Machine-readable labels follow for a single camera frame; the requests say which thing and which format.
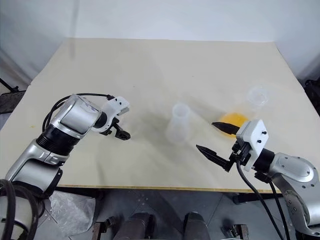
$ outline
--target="wire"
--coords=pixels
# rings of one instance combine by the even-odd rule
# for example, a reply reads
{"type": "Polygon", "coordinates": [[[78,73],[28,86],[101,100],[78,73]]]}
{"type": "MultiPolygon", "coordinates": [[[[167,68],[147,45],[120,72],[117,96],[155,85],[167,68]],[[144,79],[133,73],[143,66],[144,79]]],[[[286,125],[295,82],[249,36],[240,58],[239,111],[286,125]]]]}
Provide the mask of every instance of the wire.
{"type": "Polygon", "coordinates": [[[281,219],[282,219],[284,230],[285,230],[286,239],[290,240],[288,224],[287,224],[287,221],[286,221],[286,217],[285,217],[284,211],[282,210],[282,207],[280,205],[279,198],[277,196],[277,191],[276,191],[275,186],[274,186],[274,184],[272,182],[270,182],[269,184],[270,184],[270,187],[272,189],[272,193],[273,193],[276,205],[277,205],[277,207],[279,209],[279,212],[280,212],[280,215],[281,215],[281,219]]]}
{"type": "MultiPolygon", "coordinates": [[[[111,95],[109,94],[100,94],[100,93],[77,93],[76,95],[79,96],[98,96],[98,97],[106,97],[107,99],[111,97],[111,95]]],[[[64,103],[62,103],[64,100],[67,100],[69,96],[65,96],[64,98],[61,98],[59,101],[57,101],[53,107],[51,108],[50,112],[45,116],[44,120],[43,120],[43,124],[42,124],[42,131],[44,132],[46,130],[47,127],[49,127],[50,121],[51,121],[51,117],[52,114],[54,113],[55,110],[57,110],[59,107],[61,107],[64,103]]]]}
{"type": "Polygon", "coordinates": [[[9,240],[11,239],[11,235],[15,225],[16,194],[11,182],[9,182],[8,180],[0,179],[0,184],[2,184],[3,188],[5,189],[7,197],[5,225],[1,236],[1,240],[9,240]]]}
{"type": "Polygon", "coordinates": [[[242,178],[242,180],[248,185],[249,188],[251,188],[251,190],[255,193],[255,195],[257,196],[257,198],[260,200],[260,202],[262,203],[262,206],[264,207],[266,213],[268,214],[271,222],[272,222],[272,225],[274,226],[276,232],[278,233],[279,237],[281,240],[284,240],[284,237],[282,236],[275,220],[274,220],[274,217],[272,216],[265,200],[263,199],[263,197],[261,196],[261,194],[258,192],[258,190],[249,182],[249,180],[246,178],[246,176],[244,175],[244,173],[242,172],[242,169],[241,169],[241,166],[240,166],[240,161],[237,160],[236,161],[236,169],[238,170],[239,172],[239,175],[240,177],[242,178]]]}
{"type": "Polygon", "coordinates": [[[31,219],[31,225],[30,229],[28,231],[26,240],[32,240],[35,237],[37,226],[38,226],[38,205],[36,202],[35,197],[23,186],[14,186],[14,189],[17,192],[20,192],[28,201],[31,206],[31,213],[32,213],[32,219],[31,219]]]}

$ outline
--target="white wall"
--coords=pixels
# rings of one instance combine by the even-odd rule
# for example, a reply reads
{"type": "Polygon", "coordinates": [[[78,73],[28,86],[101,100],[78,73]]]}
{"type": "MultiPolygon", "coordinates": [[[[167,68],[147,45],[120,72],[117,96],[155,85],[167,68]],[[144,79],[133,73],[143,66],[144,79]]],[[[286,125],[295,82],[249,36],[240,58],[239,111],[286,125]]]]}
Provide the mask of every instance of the white wall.
{"type": "Polygon", "coordinates": [[[320,0],[0,0],[0,47],[33,79],[64,37],[275,41],[320,73],[320,0]]]}

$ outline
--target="white table surface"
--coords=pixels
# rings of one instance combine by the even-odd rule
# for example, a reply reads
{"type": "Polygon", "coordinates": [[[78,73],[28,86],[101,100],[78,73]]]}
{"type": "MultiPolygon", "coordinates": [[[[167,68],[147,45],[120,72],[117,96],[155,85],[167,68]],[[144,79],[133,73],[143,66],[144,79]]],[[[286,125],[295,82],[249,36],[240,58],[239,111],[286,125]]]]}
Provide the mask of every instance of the white table surface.
{"type": "MultiPolygon", "coordinates": [[[[269,102],[256,116],[269,133],[265,147],[306,158],[319,169],[320,118],[274,43],[67,39],[0,132],[0,176],[41,134],[43,119],[57,100],[91,92],[130,102],[120,125],[131,139],[89,132],[63,166],[60,186],[246,192],[236,166],[225,172],[196,144],[228,159],[235,139],[210,123],[242,111],[253,86],[269,91],[269,102]],[[183,146],[165,138],[177,102],[192,110],[191,138],[183,146]]],[[[99,105],[104,101],[88,98],[99,105]]],[[[268,191],[253,170],[246,175],[261,192],[268,191]]]]}

